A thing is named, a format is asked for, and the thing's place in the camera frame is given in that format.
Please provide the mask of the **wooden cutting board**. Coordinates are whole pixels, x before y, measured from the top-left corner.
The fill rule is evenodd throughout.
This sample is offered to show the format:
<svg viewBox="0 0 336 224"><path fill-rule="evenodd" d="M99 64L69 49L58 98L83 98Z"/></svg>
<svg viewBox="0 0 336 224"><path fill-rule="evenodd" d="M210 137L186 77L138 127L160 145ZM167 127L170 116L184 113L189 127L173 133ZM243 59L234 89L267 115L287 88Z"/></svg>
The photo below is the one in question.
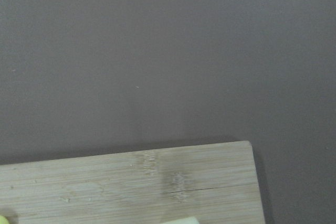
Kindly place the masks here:
<svg viewBox="0 0 336 224"><path fill-rule="evenodd" d="M1 166L10 223L264 223L248 141Z"/></svg>

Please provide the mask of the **yellow plastic knife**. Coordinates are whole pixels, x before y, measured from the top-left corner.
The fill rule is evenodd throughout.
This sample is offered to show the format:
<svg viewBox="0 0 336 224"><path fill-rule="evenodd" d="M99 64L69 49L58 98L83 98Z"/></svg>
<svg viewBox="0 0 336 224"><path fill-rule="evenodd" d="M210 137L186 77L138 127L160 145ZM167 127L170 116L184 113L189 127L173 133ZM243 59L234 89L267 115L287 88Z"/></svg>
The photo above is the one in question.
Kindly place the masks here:
<svg viewBox="0 0 336 224"><path fill-rule="evenodd" d="M4 216L0 216L0 224L9 224L9 222Z"/></svg>

